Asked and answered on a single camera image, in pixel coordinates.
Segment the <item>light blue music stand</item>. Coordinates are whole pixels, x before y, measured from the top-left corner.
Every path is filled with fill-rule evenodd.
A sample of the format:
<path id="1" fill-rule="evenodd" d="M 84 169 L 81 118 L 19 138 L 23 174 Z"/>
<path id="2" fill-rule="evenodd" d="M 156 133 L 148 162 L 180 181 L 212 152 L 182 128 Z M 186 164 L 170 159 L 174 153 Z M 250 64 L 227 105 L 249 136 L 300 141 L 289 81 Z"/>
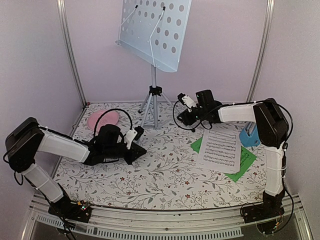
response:
<path id="1" fill-rule="evenodd" d="M 178 71 L 191 5 L 190 0 L 122 1 L 116 44 L 151 67 L 151 85 L 138 110 L 143 128 L 159 127 L 158 98 L 171 104 L 157 84 L 157 71 Z"/>

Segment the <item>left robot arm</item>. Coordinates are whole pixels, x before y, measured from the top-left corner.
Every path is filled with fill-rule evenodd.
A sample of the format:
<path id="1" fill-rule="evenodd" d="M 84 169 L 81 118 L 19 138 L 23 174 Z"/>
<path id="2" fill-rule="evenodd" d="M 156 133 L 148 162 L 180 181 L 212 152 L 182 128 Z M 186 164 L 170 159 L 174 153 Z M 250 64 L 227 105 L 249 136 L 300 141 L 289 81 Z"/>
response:
<path id="1" fill-rule="evenodd" d="M 128 165 L 146 154 L 135 141 L 144 133 L 140 126 L 125 134 L 113 124 L 100 127 L 90 141 L 80 141 L 39 125 L 27 118 L 5 139 L 5 163 L 41 192 L 63 216 L 74 213 L 74 204 L 64 189 L 35 161 L 38 152 L 65 157 L 87 166 L 114 163 L 123 159 Z"/>

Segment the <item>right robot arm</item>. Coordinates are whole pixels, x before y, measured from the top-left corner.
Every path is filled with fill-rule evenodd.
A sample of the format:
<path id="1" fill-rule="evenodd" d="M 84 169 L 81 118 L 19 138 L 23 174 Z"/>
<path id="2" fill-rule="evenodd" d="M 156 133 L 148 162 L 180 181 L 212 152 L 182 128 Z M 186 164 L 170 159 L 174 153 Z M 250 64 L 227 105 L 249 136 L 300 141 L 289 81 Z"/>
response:
<path id="1" fill-rule="evenodd" d="M 288 122 L 283 112 L 285 108 L 273 98 L 247 103 L 222 104 L 214 100 L 211 90 L 196 93 L 197 101 L 180 93 L 178 102 L 186 106 L 174 120 L 186 126 L 207 121 L 210 124 L 229 122 L 251 122 L 257 127 L 260 143 L 266 153 L 266 185 L 262 204 L 254 208 L 262 218 L 269 218 L 282 211 L 285 196 L 284 177 L 286 173 L 286 150 L 288 138 L 293 131 L 293 123 Z"/>

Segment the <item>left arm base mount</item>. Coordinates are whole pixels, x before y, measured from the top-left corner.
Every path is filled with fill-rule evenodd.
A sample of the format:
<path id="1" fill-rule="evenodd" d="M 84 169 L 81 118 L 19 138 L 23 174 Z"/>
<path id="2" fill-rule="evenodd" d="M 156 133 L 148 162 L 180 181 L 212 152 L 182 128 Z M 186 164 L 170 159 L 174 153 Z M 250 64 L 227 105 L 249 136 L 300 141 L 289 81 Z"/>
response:
<path id="1" fill-rule="evenodd" d="M 68 199 L 60 199 L 55 203 L 50 202 L 48 213 L 63 219 L 88 223 L 91 218 L 92 208 L 90 203 L 83 200 L 72 202 Z"/>

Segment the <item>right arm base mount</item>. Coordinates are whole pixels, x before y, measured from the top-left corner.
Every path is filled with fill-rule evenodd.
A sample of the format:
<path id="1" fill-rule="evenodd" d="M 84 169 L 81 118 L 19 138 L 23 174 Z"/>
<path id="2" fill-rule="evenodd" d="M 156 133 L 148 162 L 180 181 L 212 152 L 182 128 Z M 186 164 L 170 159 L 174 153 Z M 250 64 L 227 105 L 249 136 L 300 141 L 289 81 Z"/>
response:
<path id="1" fill-rule="evenodd" d="M 272 209 L 265 207 L 263 203 L 245 203 L 240 208 L 240 215 L 246 224 L 263 221 L 256 225 L 258 231 L 263 235 L 273 235 L 280 228 L 284 213 L 282 205 Z"/>

